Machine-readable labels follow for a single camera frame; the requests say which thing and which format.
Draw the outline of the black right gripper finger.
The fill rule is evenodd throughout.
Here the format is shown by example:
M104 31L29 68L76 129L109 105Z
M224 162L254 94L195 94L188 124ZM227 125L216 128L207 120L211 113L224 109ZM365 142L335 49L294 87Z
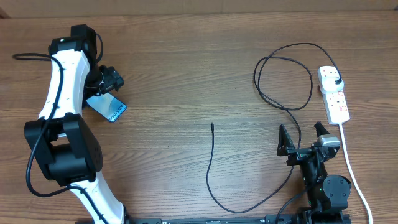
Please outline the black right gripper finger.
M324 135L329 135L330 132L326 130L326 128L321 124L321 122L316 122L314 124L315 131L317 133L317 138Z
M287 132L285 126L279 126L279 143L277 146L278 156L288 156L295 150L290 134Z

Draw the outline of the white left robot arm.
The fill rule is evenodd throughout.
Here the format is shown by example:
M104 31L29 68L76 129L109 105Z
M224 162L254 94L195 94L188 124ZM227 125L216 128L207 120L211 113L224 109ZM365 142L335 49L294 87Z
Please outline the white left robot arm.
M53 39L47 54L13 55L52 64L44 107L37 120L24 126L31 148L25 180L38 197L74 193L92 223L133 223L105 181L101 146L82 117L87 106L113 123L127 108L110 93L124 80L114 67L99 65L102 55L102 38L86 24L72 26L68 37Z

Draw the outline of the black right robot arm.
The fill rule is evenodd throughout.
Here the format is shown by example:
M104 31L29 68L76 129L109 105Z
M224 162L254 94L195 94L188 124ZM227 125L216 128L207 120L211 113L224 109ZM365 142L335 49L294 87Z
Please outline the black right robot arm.
M299 166L305 188L286 202L275 217L276 223L350 223L348 208L351 182L341 175L328 175L324 162L334 158L340 140L317 122L314 125L317 141L308 148L297 149L285 126L279 126L278 156L286 156L288 166ZM303 195L308 196L308 207L301 207L294 215L281 217L284 209Z

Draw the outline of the Samsung Galaxy smartphone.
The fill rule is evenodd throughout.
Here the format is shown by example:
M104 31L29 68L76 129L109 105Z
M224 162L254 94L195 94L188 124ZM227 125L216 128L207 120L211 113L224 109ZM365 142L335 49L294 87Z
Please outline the Samsung Galaxy smartphone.
M92 96L86 102L110 123L114 123L127 109L122 101L110 93Z

